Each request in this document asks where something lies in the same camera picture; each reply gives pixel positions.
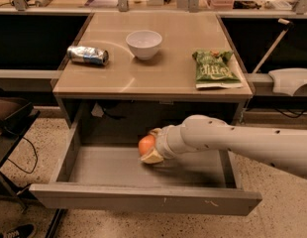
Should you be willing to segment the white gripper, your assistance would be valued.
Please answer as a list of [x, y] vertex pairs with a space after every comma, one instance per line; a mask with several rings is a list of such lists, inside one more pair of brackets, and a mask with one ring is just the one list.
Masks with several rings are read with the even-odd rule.
[[155, 148], [141, 156], [143, 163], [158, 164], [163, 159], [173, 159], [184, 153], [185, 144], [179, 126], [170, 125], [163, 128], [154, 128], [149, 131], [149, 134], [155, 137]]

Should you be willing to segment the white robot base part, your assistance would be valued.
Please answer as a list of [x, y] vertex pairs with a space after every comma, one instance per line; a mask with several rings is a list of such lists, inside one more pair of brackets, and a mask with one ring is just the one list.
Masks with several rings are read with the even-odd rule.
[[272, 91], [293, 96], [302, 86], [307, 85], [307, 68], [283, 68], [272, 70], [268, 75], [273, 80]]

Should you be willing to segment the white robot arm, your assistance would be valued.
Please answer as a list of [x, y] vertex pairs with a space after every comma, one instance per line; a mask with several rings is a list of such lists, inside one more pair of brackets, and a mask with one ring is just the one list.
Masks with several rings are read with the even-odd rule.
[[230, 151], [307, 179], [307, 130], [240, 127], [192, 115], [179, 125], [150, 130], [138, 149], [150, 165], [184, 153]]

